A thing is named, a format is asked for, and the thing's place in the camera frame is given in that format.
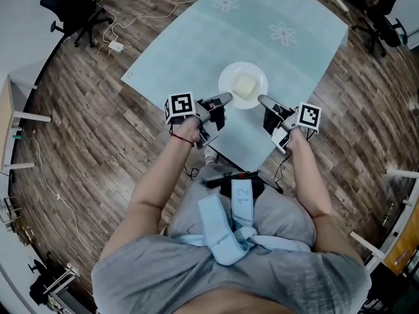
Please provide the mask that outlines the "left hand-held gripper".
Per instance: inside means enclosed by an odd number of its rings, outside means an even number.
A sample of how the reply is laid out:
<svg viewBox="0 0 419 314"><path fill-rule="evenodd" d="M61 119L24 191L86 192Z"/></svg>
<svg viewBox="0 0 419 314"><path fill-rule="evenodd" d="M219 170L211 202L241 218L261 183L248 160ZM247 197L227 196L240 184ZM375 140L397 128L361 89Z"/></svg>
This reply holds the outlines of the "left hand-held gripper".
<svg viewBox="0 0 419 314"><path fill-rule="evenodd" d="M197 147L206 147L219 136L219 131L225 126L225 105L233 100L229 92L216 96L194 100L192 92L169 95L164 104L164 115L169 132L183 121L195 116L200 121L199 134L201 140Z"/></svg>

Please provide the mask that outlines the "person's left hand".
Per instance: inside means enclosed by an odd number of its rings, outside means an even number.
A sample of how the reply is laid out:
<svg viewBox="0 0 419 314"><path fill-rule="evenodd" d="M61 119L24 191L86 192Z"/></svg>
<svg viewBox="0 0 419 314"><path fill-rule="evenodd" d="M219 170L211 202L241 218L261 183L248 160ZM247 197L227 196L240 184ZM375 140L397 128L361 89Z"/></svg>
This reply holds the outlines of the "person's left hand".
<svg viewBox="0 0 419 314"><path fill-rule="evenodd" d="M191 144L198 143L201 140L200 124L201 121L197 117L190 116L183 121L173 134L189 141Z"/></svg>

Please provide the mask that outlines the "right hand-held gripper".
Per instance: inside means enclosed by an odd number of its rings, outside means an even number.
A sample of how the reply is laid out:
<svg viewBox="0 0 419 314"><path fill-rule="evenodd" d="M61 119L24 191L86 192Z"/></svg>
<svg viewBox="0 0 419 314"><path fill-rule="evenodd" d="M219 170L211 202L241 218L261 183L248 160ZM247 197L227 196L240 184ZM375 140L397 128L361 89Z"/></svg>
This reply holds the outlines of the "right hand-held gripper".
<svg viewBox="0 0 419 314"><path fill-rule="evenodd" d="M321 107L301 102L292 109L262 94L258 96L258 101L265 108L263 128L283 154L287 152L291 130L303 127L316 133L319 131Z"/></svg>

